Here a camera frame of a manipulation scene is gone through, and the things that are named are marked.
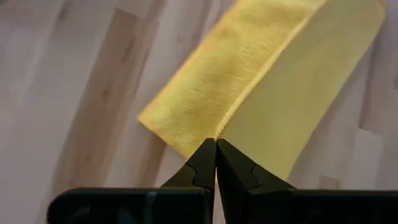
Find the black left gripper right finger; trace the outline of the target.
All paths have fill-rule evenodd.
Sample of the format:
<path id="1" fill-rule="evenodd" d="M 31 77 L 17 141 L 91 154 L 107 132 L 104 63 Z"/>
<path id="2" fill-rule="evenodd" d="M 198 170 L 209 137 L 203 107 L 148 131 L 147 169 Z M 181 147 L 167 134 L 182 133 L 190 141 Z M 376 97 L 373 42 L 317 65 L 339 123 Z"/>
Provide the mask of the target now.
<path id="1" fill-rule="evenodd" d="M 217 140 L 226 224 L 398 224 L 398 191 L 297 189 Z"/>

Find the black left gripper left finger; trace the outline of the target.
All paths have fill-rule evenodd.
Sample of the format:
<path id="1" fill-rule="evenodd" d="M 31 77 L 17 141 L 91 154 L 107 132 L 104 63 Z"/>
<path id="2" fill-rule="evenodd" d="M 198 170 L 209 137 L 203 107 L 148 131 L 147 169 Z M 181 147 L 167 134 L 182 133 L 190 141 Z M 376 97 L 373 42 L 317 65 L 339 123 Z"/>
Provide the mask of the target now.
<path id="1" fill-rule="evenodd" d="M 208 138 L 158 188 L 76 188 L 52 200 L 48 224 L 212 224 L 216 141 Z"/>

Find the yellow microfiber towel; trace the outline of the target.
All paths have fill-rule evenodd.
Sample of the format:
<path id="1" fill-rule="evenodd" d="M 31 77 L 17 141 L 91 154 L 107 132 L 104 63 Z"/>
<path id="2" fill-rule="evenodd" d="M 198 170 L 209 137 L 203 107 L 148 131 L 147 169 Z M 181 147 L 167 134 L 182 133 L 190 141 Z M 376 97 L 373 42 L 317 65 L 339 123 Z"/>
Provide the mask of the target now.
<path id="1" fill-rule="evenodd" d="M 185 157 L 223 138 L 287 179 L 385 16 L 385 0 L 239 0 L 139 121 Z"/>

